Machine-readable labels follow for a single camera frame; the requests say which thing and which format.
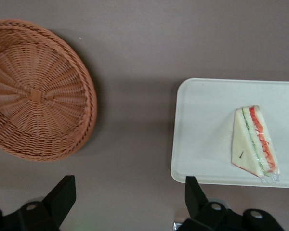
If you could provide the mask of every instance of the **gray table surface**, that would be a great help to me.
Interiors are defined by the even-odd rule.
[[[43,26],[86,64],[99,118],[86,145],[52,163],[0,149],[0,208],[13,212],[75,175],[63,231],[169,231],[187,218],[170,175],[176,91],[191,77],[289,81],[289,0],[0,0],[0,19]],[[289,189],[202,185],[235,212],[289,231]]]

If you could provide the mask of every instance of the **sandwich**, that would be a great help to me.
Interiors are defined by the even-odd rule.
[[[276,153],[259,106],[236,109],[232,141],[232,164],[264,178],[278,181]]]

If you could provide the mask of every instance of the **bread slice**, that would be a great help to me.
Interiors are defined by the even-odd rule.
[[[259,106],[236,109],[232,163],[257,177],[280,174],[276,153]]]

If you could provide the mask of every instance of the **black mechanical part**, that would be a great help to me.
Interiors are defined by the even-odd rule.
[[[209,202],[195,177],[186,177],[185,203],[191,218],[178,231],[284,231],[267,212],[247,209],[243,215]]]
[[[65,176],[42,202],[27,203],[6,216],[0,210],[0,231],[59,231],[75,200],[75,177]]]

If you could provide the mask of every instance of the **plastic wrap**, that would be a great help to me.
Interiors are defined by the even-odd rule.
[[[272,139],[257,105],[236,110],[232,163],[262,182],[279,181],[280,170]]]

